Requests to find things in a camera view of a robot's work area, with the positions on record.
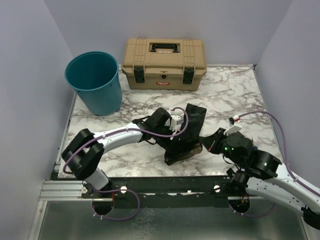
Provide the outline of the black plastic trash bag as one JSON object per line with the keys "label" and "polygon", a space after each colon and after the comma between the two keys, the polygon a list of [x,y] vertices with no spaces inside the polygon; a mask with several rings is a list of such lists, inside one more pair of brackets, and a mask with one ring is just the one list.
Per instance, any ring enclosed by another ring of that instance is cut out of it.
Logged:
{"label": "black plastic trash bag", "polygon": [[164,162],[171,166],[200,154],[203,145],[200,143],[200,132],[205,121],[207,109],[188,103],[185,109],[188,125],[185,131],[174,137],[164,153]]}

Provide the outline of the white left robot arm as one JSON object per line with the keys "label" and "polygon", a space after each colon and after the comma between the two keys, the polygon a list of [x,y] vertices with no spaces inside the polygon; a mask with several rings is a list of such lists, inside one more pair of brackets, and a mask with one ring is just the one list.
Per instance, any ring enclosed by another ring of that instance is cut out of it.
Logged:
{"label": "white left robot arm", "polygon": [[98,167],[102,156],[122,146],[148,142],[150,139],[166,148],[176,133],[180,119],[173,111],[168,112],[160,107],[152,115],[134,119],[114,130],[92,132],[84,128],[62,152],[61,157],[65,162],[62,171],[90,184],[97,196],[106,197],[112,184],[107,174]]}

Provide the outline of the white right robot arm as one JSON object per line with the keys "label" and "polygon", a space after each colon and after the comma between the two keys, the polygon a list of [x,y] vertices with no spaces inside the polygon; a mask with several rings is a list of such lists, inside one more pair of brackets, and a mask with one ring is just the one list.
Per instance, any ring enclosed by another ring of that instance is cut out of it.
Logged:
{"label": "white right robot arm", "polygon": [[230,191],[240,196],[255,195],[299,213],[306,224],[320,228],[319,188],[292,177],[287,167],[274,155],[259,150],[242,133],[225,134],[219,128],[214,134],[201,139],[211,153],[222,155],[238,167],[230,180]]}

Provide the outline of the teal plastic trash bin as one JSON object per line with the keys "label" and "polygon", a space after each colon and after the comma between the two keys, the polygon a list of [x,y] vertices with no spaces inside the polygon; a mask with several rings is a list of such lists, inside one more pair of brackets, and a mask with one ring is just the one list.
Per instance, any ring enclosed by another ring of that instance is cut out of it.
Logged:
{"label": "teal plastic trash bin", "polygon": [[78,55],[67,64],[64,77],[94,115],[107,116],[120,110],[119,66],[111,54],[91,51]]}

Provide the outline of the tan plastic toolbox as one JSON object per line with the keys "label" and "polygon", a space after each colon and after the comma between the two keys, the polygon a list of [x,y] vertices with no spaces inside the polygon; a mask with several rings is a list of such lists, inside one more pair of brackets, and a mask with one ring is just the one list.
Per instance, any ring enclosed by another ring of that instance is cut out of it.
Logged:
{"label": "tan plastic toolbox", "polygon": [[197,91],[207,72],[200,39],[129,38],[121,70],[132,90]]}

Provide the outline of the black front mounting rail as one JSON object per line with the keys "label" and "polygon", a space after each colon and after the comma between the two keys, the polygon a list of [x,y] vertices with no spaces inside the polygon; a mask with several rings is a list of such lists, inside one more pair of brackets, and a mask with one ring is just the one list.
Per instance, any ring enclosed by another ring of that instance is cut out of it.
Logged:
{"label": "black front mounting rail", "polygon": [[114,204],[117,208],[227,208],[229,200],[240,200],[245,190],[231,185],[227,175],[182,177],[112,177],[111,187],[127,187],[132,193],[99,193],[87,183],[85,200]]}

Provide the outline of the aluminium extrusion frame rail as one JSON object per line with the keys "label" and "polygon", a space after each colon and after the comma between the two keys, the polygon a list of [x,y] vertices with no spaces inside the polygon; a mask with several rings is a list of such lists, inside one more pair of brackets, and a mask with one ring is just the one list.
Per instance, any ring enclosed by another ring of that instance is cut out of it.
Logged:
{"label": "aluminium extrusion frame rail", "polygon": [[[68,130],[72,119],[72,113],[77,100],[76,94],[73,94],[71,106],[67,115],[67,122],[63,130],[60,145],[58,147],[57,157],[53,165],[51,175],[54,177],[59,173],[61,165],[61,153],[68,136]],[[48,202],[55,201],[79,201],[81,197],[81,182],[71,178],[44,180],[40,189],[37,208],[33,219],[32,227],[28,236],[29,240],[37,240],[40,236],[43,220],[46,213]]]}

